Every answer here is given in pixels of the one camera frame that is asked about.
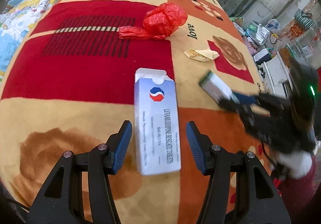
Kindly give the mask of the gloved right hand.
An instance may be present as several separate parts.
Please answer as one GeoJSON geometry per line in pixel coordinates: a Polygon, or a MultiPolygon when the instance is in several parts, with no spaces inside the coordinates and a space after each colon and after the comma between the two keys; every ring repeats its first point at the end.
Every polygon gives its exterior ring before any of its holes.
{"type": "Polygon", "coordinates": [[[312,168],[312,157],[309,152],[293,151],[285,154],[272,150],[270,155],[278,173],[284,177],[300,179],[305,177],[312,168]]]}

